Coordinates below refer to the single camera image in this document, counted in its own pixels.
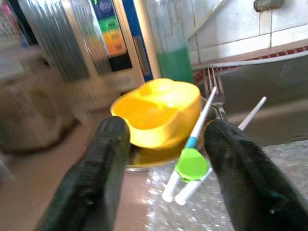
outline appliance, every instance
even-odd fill
[[[0,55],[0,150],[46,148],[75,123],[54,67],[30,48]]]
[[[75,117],[160,77],[142,0],[19,0],[44,57],[60,71]]]

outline metal fork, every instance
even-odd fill
[[[217,109],[218,115],[221,119],[228,120],[225,110],[223,109],[223,104],[225,103],[225,94],[223,91],[223,86],[219,75],[215,75],[214,68],[207,69],[208,76],[205,75],[205,69],[203,70],[204,76],[204,88],[205,97],[208,98],[212,89],[217,87],[216,95],[213,100],[213,107]]]

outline white tile wall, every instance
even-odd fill
[[[218,0],[184,2],[185,27],[191,31]],[[224,0],[196,36],[188,40],[191,62],[224,59],[299,41],[308,45],[308,0],[285,0],[282,8],[262,13],[254,10],[253,3]]]

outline green liquid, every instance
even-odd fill
[[[193,83],[193,72],[187,47],[158,53],[157,57],[163,78]]]

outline yellow bowl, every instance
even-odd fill
[[[189,136],[200,106],[200,91],[195,85],[160,78],[120,97],[111,106],[111,113],[127,122],[132,144],[160,149]]]

